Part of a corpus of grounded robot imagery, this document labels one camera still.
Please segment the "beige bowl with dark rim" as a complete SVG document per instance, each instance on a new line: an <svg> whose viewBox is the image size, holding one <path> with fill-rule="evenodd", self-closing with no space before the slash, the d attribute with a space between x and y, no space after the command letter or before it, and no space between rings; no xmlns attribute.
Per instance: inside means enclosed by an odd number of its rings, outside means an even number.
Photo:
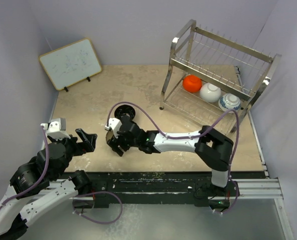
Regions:
<svg viewBox="0 0 297 240"><path fill-rule="evenodd" d="M114 138L114 133L110 130L106 133L105 141L107 144Z"/></svg>

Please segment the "black glossy bowl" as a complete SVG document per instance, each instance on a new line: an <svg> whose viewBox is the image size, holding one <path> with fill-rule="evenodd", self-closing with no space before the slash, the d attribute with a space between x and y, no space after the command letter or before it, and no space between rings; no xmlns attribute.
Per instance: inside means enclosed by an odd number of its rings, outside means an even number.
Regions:
<svg viewBox="0 0 297 240"><path fill-rule="evenodd" d="M136 111L131 105L120 105L115 109L114 117L120 119L122 116L128 116L131 120L133 120L136 116Z"/></svg>

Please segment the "orange bowl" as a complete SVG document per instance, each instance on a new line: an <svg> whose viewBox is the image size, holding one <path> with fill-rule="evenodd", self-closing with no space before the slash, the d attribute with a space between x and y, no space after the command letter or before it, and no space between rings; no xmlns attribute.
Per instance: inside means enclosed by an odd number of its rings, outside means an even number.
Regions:
<svg viewBox="0 0 297 240"><path fill-rule="evenodd" d="M189 93L197 93L203 86L202 80L195 75L187 75L182 82L184 90Z"/></svg>

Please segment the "blue floral white bowl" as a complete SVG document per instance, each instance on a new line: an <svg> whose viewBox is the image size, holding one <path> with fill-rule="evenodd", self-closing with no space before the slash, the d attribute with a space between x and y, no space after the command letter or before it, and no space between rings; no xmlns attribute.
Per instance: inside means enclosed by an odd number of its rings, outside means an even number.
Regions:
<svg viewBox="0 0 297 240"><path fill-rule="evenodd" d="M231 93L226 93L218 100L218 106L223 112L229 109L234 109L238 112L241 108L241 100Z"/></svg>

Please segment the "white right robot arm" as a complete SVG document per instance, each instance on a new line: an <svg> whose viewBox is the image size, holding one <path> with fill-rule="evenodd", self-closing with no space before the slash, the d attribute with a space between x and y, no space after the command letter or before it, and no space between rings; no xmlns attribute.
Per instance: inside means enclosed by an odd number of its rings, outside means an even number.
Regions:
<svg viewBox="0 0 297 240"><path fill-rule="evenodd" d="M187 133L160 133L158 130L144 131L132 120L110 118L105 126L106 143L122 156L130 148L146 154L164 152L188 152L196 154L211 168L211 191L222 196L228 191L229 168L233 153L233 141L208 126Z"/></svg>

